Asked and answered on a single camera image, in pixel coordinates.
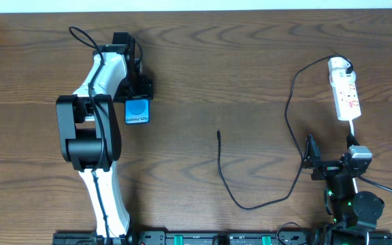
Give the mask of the blue Samsung Galaxy smartphone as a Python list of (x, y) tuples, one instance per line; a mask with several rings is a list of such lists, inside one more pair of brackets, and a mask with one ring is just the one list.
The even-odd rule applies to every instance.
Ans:
[(147, 99), (128, 100), (125, 102), (125, 123), (127, 125), (144, 124), (150, 121), (150, 102)]

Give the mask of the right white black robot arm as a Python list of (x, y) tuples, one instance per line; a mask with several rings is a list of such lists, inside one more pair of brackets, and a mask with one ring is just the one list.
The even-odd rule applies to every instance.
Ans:
[(327, 213), (334, 223), (316, 233), (317, 244), (367, 244), (369, 232), (377, 227), (384, 201), (369, 191), (359, 191), (356, 179), (372, 162), (372, 153), (348, 135), (347, 152), (335, 161), (324, 161), (312, 135), (306, 138), (303, 167), (311, 169), (313, 180), (324, 180)]

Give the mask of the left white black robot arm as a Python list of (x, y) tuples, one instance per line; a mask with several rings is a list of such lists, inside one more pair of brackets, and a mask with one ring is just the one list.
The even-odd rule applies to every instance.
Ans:
[(61, 154), (88, 190), (96, 231), (86, 238), (66, 235), (67, 243), (134, 244), (131, 218), (117, 174), (122, 140), (115, 103), (125, 106), (125, 123), (150, 121), (153, 81), (142, 72), (143, 52), (128, 32), (115, 32), (112, 43), (83, 42), (93, 49), (93, 66), (82, 85), (56, 101)]

